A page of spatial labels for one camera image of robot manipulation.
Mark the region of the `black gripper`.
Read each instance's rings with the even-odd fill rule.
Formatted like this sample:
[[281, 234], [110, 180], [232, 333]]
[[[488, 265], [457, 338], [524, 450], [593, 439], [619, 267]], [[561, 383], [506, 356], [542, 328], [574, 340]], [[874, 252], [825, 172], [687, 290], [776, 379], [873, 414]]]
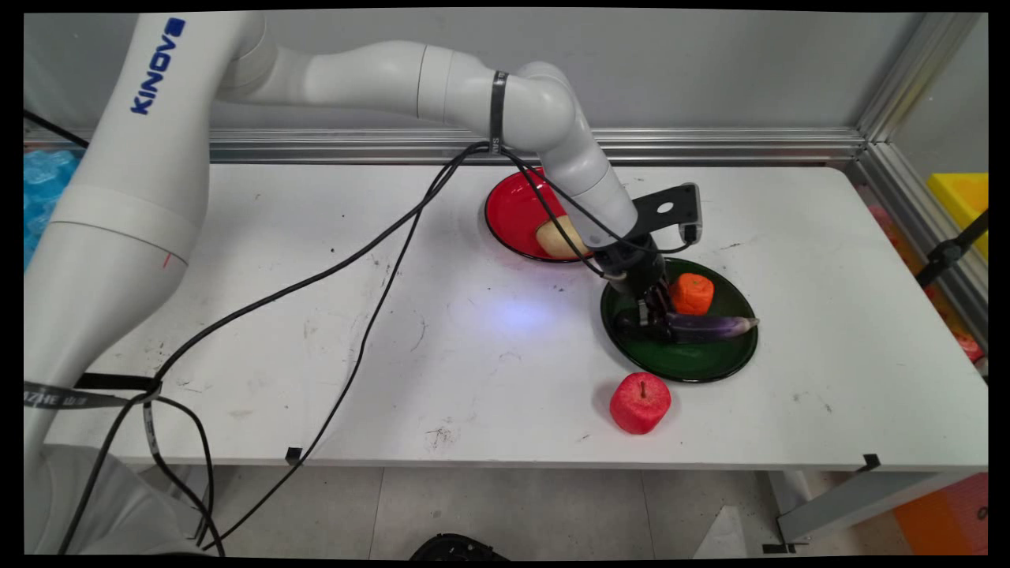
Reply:
[[668, 314], [675, 314], [666, 273], [666, 260], [653, 251], [652, 236], [635, 236], [630, 244], [612, 242], [593, 249], [593, 259], [604, 273], [609, 286], [620, 295], [636, 301], [634, 327], [649, 328], [656, 342], [675, 344]]

